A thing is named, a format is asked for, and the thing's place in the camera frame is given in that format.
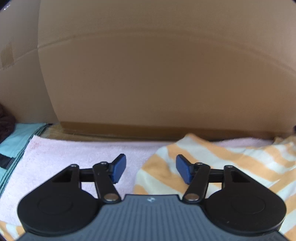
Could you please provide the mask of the dark brown garment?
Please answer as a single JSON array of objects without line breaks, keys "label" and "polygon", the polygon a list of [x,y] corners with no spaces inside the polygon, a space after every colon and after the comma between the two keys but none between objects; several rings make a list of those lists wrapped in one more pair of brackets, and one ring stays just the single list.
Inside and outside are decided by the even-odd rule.
[{"label": "dark brown garment", "polygon": [[14,130],[16,118],[2,105],[0,106],[0,143],[2,143]]}]

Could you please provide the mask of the large centre cardboard box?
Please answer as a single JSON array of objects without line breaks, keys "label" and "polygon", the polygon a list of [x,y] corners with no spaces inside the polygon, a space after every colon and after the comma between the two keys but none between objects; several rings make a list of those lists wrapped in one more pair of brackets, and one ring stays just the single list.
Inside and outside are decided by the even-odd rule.
[{"label": "large centre cardboard box", "polygon": [[74,132],[272,138],[295,127],[294,1],[41,1],[38,55]]}]

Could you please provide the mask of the pink terry towel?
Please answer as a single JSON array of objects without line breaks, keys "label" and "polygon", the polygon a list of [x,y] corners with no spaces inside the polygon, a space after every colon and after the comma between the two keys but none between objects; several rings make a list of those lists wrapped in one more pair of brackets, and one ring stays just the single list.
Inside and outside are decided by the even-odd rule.
[{"label": "pink terry towel", "polygon": [[34,137],[1,196],[1,221],[19,225],[19,201],[70,164],[90,168],[125,154],[127,165],[116,188],[126,194],[183,194],[185,183],[176,169],[179,154],[191,162],[221,169],[233,165],[266,187],[273,185],[273,159],[263,148],[269,141],[242,138],[211,143],[186,136],[175,143],[71,142]]}]

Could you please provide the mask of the left cardboard box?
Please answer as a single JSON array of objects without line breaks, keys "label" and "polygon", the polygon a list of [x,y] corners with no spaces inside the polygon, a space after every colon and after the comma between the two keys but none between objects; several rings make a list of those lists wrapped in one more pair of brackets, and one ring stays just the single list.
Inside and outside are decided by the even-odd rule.
[{"label": "left cardboard box", "polygon": [[38,55],[40,1],[1,10],[1,105],[20,123],[55,123]]}]

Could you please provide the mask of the teal folded cloth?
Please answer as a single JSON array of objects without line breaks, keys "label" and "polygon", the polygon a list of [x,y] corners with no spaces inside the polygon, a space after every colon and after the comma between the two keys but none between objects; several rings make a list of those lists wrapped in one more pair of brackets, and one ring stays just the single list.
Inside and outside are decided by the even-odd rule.
[{"label": "teal folded cloth", "polygon": [[15,130],[1,143],[1,195],[33,136],[49,126],[47,123],[17,123]]}]

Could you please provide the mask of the orange white striped sweater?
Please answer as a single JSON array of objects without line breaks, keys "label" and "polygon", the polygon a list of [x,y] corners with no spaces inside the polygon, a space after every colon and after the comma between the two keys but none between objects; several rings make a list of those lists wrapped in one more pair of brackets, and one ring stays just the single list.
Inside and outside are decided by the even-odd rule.
[{"label": "orange white striped sweater", "polygon": [[16,208],[23,196],[70,164],[90,168],[125,154],[126,170],[116,188],[121,196],[179,194],[187,185],[176,169],[177,155],[221,169],[233,165],[279,195],[287,206],[281,232],[295,240],[295,136],[262,141],[241,138],[211,143],[188,134],[173,144],[71,142],[33,137],[1,196],[1,234],[23,234]]}]

